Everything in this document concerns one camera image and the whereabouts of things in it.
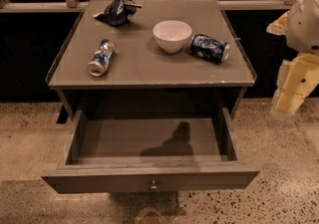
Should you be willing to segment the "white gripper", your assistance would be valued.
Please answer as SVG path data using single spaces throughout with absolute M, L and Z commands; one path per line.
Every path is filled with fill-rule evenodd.
M 286 34 L 287 46 L 302 52 L 292 61 L 282 62 L 272 98 L 270 114 L 288 118 L 319 85 L 319 56 L 314 55 L 319 53 L 319 0 L 297 0 L 289 12 L 267 26 L 266 32 Z

